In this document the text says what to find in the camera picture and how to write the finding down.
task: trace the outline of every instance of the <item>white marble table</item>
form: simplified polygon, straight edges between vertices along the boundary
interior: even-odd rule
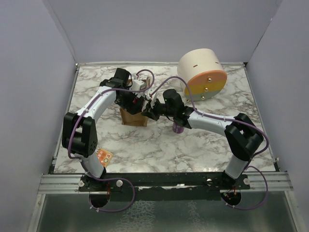
[[[150,69],[155,73],[155,86],[167,77],[177,75],[176,65],[81,67],[70,112],[76,112],[83,107],[95,94],[100,82],[113,77],[117,67],[125,68],[132,74],[141,69]],[[224,70],[228,75],[224,89],[212,99],[197,102],[197,108],[223,116],[236,116],[242,112],[247,114],[257,127],[262,128],[243,66],[225,65]],[[174,79],[159,90],[161,102],[162,93],[168,88],[175,88],[185,101],[179,80]],[[232,156],[225,137],[196,129],[185,129],[183,133],[176,134],[172,131],[172,122],[164,117],[157,122],[149,119],[147,127],[124,126],[121,124],[119,106],[115,104],[109,107],[97,122],[97,132],[97,150],[103,148],[114,154],[107,167],[110,173],[216,172],[223,171]],[[269,150],[255,157],[252,165],[262,171],[275,170]],[[80,162],[70,160],[67,150],[60,147],[54,173],[82,172]]]

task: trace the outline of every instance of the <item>orange sticky note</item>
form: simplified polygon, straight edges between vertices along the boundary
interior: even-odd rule
[[[100,161],[100,163],[104,166],[107,167],[107,165],[110,163],[110,161],[112,160],[112,156],[113,154],[107,150],[104,149],[100,149],[97,152],[97,156],[98,159]]]

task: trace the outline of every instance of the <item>gray wall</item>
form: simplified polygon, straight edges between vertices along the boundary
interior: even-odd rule
[[[75,61],[41,0],[0,1],[0,231],[27,230]]]
[[[284,0],[248,64],[270,143],[309,227],[308,0]]]
[[[213,49],[220,61],[249,61],[281,2],[47,1],[78,62],[179,61],[203,47]]]

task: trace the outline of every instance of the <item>marble tabletop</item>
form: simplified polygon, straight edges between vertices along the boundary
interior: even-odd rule
[[[158,86],[166,78],[177,75],[176,65],[138,66],[107,65],[81,67],[77,77],[70,112],[83,107],[96,93],[103,79],[113,77],[116,68],[121,67],[135,74],[141,69],[150,69],[155,73],[154,86]],[[227,72],[227,83],[224,89],[211,99],[196,102],[201,111],[222,116],[236,116],[242,112],[247,114],[259,127],[261,121],[256,109],[253,95],[241,64],[224,65]],[[164,90],[174,88],[182,96],[180,82],[172,79],[159,91],[158,98],[163,101]],[[121,124],[119,106],[110,106],[97,122],[98,146],[114,154],[107,171],[117,172],[216,172],[223,171],[232,156],[225,137],[197,129],[185,129],[183,133],[172,131],[172,122],[160,117],[158,121],[148,120],[147,127],[133,127]],[[270,151],[256,156],[252,165],[262,171],[274,171]],[[82,173],[80,162],[70,160],[67,150],[59,148],[54,173]]]

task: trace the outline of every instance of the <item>white cylinder container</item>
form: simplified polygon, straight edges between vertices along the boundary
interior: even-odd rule
[[[185,54],[178,63],[178,76],[189,85],[194,101],[213,97],[223,89],[227,74],[215,53],[207,48]],[[181,82],[183,92],[190,99],[189,91]]]

